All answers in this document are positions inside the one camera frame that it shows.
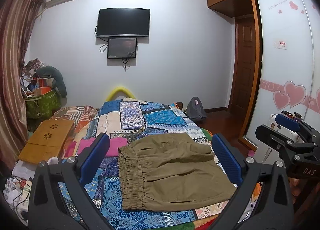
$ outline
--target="pink heart decal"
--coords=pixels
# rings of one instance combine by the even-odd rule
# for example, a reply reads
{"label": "pink heart decal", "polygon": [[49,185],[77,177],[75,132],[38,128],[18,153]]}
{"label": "pink heart decal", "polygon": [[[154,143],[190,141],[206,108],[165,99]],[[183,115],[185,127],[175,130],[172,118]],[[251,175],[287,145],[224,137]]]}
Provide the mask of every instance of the pink heart decal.
{"label": "pink heart decal", "polygon": [[320,112],[320,88],[316,92],[316,103],[317,103],[317,106],[318,106],[318,110]]}
{"label": "pink heart decal", "polygon": [[290,103],[290,96],[288,94],[282,94],[280,91],[274,91],[273,102],[276,104],[276,107],[279,111]]}
{"label": "pink heart decal", "polygon": [[290,1],[289,4],[291,9],[298,10],[298,6],[294,2]]}
{"label": "pink heart decal", "polygon": [[290,108],[300,104],[307,95],[307,90],[304,86],[296,86],[292,81],[287,81],[284,84],[284,92],[290,96]]}

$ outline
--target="silver bolt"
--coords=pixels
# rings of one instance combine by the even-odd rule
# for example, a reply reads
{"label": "silver bolt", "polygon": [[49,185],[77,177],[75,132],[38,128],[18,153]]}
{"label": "silver bolt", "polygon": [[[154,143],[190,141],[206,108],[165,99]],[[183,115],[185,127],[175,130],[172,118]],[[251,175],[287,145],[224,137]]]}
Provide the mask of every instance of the silver bolt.
{"label": "silver bolt", "polygon": [[45,163],[46,163],[46,161],[40,161],[39,164],[38,164],[38,166],[39,166],[39,167],[43,167],[43,166],[45,166]]}
{"label": "silver bolt", "polygon": [[277,165],[278,167],[282,167],[282,166],[283,166],[283,163],[282,163],[282,161],[277,161],[277,162],[276,162],[276,165]]}
{"label": "silver bolt", "polygon": [[247,163],[254,163],[254,158],[252,157],[247,157],[245,160],[247,161]]}
{"label": "silver bolt", "polygon": [[68,163],[74,163],[75,160],[76,160],[76,158],[72,156],[72,157],[69,157],[69,158],[67,159],[67,162],[68,162]]}

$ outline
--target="curtain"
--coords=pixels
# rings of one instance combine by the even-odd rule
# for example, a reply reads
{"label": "curtain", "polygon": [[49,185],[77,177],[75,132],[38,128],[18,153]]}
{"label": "curtain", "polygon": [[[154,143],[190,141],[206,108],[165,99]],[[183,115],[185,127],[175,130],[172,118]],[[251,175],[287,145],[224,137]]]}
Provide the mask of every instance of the curtain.
{"label": "curtain", "polygon": [[42,0],[6,0],[0,9],[0,160],[13,168],[27,140],[20,76]]}

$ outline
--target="backpack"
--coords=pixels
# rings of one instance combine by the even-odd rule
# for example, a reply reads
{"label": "backpack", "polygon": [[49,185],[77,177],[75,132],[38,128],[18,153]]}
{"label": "backpack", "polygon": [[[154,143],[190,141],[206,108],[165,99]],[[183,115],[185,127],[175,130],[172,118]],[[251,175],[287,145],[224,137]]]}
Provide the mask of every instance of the backpack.
{"label": "backpack", "polygon": [[202,103],[198,97],[193,97],[187,106],[187,116],[193,122],[200,122],[207,118]]}

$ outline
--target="yellow tube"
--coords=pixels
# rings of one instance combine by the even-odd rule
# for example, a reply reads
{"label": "yellow tube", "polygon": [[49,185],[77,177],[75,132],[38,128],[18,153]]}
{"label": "yellow tube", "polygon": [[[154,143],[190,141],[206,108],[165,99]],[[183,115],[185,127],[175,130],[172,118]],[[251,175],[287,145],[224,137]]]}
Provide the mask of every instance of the yellow tube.
{"label": "yellow tube", "polygon": [[127,90],[124,87],[116,87],[114,90],[111,91],[111,93],[108,95],[108,97],[106,98],[106,102],[111,101],[112,98],[115,96],[116,93],[118,92],[123,92],[125,93],[129,98],[135,98],[134,95]]}

